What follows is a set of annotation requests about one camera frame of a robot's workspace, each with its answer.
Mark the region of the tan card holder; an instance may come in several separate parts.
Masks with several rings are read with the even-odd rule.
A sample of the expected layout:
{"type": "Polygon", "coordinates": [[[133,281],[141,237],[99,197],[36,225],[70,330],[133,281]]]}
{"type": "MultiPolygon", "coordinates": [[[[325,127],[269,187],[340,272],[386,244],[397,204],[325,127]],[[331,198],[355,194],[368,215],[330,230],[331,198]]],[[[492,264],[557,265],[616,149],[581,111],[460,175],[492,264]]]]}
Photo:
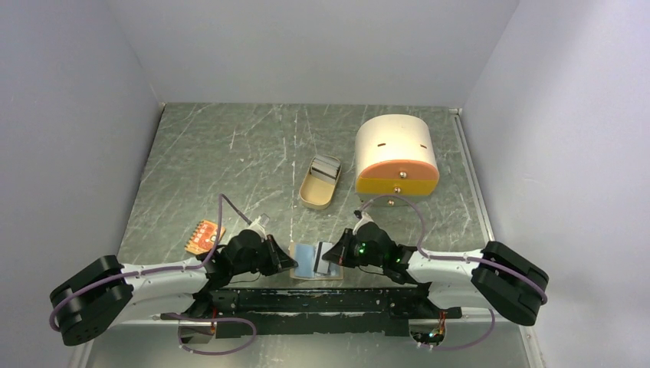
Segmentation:
{"type": "Polygon", "coordinates": [[[302,281],[343,280],[343,269],[336,263],[324,261],[322,256],[333,248],[333,243],[319,241],[315,245],[292,242],[290,256],[298,263],[290,270],[290,277],[302,281]]]}

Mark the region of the tan oval tray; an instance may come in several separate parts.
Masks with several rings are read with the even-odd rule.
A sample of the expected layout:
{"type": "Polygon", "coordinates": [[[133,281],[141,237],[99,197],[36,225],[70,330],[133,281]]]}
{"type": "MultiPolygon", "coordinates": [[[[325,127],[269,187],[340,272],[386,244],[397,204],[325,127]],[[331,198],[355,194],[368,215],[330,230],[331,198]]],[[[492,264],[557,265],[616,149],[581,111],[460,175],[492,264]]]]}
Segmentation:
{"type": "Polygon", "coordinates": [[[309,165],[299,190],[301,203],[309,209],[322,210],[327,208],[332,202],[333,194],[340,178],[341,168],[342,163],[336,182],[324,182],[310,174],[309,165]]]}

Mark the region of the grey credit card stack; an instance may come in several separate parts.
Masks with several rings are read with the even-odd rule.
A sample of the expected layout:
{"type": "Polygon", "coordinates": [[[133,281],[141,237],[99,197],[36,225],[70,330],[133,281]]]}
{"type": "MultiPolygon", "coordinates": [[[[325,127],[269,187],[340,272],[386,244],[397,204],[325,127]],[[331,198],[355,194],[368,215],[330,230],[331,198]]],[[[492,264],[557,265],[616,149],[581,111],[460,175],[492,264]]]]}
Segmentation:
{"type": "Polygon", "coordinates": [[[332,156],[316,155],[310,164],[310,174],[324,182],[336,182],[341,163],[332,156]]]}

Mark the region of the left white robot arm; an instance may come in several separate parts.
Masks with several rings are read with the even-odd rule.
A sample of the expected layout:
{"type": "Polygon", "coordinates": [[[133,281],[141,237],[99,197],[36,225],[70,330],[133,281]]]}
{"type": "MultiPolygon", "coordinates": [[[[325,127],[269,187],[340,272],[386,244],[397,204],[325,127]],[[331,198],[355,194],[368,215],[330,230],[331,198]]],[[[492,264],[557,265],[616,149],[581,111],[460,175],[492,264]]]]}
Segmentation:
{"type": "Polygon", "coordinates": [[[227,245],[184,261],[121,264],[98,258],[50,294],[51,329],[67,346],[86,343],[123,322],[153,315],[202,320],[218,314],[213,294],[245,274],[271,276],[298,266],[272,235],[245,229],[227,245]]]}

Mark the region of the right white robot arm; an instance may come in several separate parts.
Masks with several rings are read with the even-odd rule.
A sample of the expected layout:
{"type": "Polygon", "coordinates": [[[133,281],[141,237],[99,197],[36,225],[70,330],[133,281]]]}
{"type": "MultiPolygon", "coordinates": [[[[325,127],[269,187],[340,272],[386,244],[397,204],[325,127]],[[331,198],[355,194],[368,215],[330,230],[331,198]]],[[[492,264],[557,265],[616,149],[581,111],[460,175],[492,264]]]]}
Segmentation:
{"type": "Polygon", "coordinates": [[[473,307],[532,326],[548,302],[548,274],[499,241],[473,251],[426,251],[393,241],[370,221],[345,229],[321,259],[345,268],[375,266],[397,284],[423,286],[413,298],[422,317],[433,317],[441,309],[473,307]]]}

